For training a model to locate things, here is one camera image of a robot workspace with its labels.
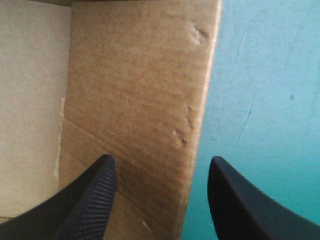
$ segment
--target black object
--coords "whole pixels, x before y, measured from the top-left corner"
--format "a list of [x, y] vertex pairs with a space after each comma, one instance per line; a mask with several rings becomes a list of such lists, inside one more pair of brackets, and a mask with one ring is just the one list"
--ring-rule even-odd
[[210, 165], [208, 200], [220, 240], [320, 240], [320, 226], [269, 198], [222, 157]]
[[56, 195], [1, 224], [0, 240], [102, 240], [115, 189], [115, 160], [103, 155]]

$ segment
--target white wall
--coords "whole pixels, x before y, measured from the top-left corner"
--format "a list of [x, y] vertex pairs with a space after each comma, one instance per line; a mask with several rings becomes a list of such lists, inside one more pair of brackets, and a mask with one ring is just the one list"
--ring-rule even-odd
[[0, 217], [57, 190], [71, 8], [0, 0]]

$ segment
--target corrugated cardboard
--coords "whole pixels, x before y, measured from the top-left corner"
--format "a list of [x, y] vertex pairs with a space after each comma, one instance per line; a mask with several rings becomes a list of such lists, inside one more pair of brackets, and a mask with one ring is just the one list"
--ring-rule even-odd
[[70, 7], [0, 0], [0, 217], [57, 190], [70, 20]]
[[60, 187], [114, 155], [112, 240], [177, 240], [195, 166], [219, 0], [72, 4]]

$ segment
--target cardboard box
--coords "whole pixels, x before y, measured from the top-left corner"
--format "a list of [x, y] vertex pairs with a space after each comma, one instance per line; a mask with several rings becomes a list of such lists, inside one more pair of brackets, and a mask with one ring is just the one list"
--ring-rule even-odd
[[180, 239], [220, 13], [219, 0], [73, 2], [59, 186], [115, 157], [106, 239]]

